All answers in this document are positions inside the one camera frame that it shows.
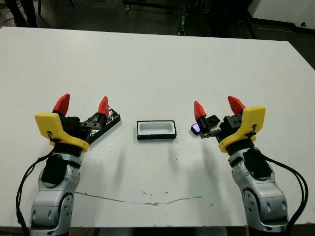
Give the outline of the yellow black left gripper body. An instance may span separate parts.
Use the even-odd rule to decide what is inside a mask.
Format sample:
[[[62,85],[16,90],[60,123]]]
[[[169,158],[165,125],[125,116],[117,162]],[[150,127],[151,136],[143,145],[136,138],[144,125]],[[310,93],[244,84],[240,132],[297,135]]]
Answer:
[[[99,122],[81,122],[78,117],[65,117],[59,113],[38,113],[34,116],[40,134],[53,145],[71,145],[86,152],[89,135],[100,131]]]

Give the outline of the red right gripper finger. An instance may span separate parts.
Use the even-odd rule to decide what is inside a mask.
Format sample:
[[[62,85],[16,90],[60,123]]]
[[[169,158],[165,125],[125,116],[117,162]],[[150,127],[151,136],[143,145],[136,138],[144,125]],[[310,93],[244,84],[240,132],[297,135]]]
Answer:
[[[228,96],[228,102],[234,115],[242,114],[243,110],[246,108],[240,99],[232,95]]]
[[[209,124],[206,119],[206,112],[198,101],[194,101],[194,117],[201,132],[209,131]]]

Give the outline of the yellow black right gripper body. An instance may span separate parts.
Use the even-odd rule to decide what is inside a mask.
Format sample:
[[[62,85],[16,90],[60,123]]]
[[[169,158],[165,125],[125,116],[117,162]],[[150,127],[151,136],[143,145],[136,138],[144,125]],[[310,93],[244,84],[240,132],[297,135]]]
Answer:
[[[265,112],[266,108],[261,106],[245,108],[238,115],[225,116],[219,129],[201,132],[200,136],[202,139],[216,137],[223,153],[251,148],[256,134],[263,128]]]

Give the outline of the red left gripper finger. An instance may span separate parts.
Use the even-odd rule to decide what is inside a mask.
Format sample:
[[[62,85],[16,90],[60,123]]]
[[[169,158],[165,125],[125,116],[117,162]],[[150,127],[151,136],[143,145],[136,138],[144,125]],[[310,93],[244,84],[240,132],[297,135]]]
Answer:
[[[69,101],[70,101],[69,93],[66,93],[65,95],[60,97],[53,108],[53,113],[58,114],[59,117],[65,117],[69,108]]]
[[[99,104],[99,108],[97,111],[98,114],[98,122],[99,123],[106,123],[109,117],[109,105],[108,105],[108,98],[104,96]]]

